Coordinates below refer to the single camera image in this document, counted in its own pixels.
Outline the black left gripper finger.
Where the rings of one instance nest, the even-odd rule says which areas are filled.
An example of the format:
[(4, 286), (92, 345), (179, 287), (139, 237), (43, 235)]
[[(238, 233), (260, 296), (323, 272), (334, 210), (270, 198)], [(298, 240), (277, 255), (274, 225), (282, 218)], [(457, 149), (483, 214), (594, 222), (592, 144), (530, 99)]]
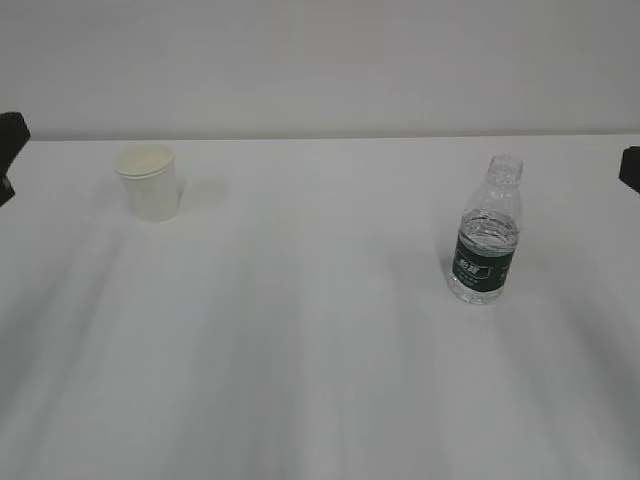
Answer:
[(15, 196), (8, 171), (30, 138), (31, 133), (20, 112), (4, 112), (0, 115), (0, 206)]

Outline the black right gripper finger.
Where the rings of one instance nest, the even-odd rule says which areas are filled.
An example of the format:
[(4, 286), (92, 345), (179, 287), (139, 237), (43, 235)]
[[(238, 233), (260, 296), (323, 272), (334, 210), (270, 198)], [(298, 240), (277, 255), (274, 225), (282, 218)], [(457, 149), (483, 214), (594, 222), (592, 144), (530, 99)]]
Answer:
[(630, 146), (622, 153), (619, 180), (636, 193), (640, 193), (640, 147)]

